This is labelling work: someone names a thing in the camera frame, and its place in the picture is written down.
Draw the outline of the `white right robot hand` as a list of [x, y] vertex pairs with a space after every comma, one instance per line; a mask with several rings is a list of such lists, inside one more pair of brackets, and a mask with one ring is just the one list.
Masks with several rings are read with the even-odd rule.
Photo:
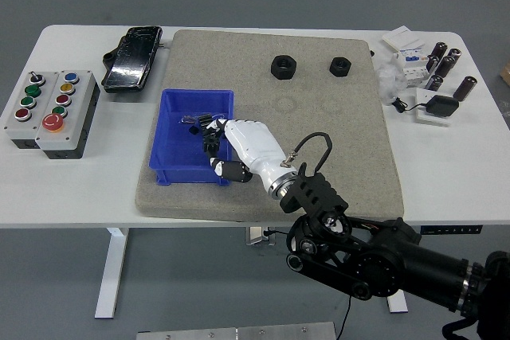
[[[202, 119], [203, 150], [214, 173], [233, 182], [248, 182], [258, 175], [268, 195], [281, 199], [296, 179], [297, 172], [267, 126], [240, 119]], [[237, 161], [218, 157], [220, 138], [225, 137], [238, 156]]]

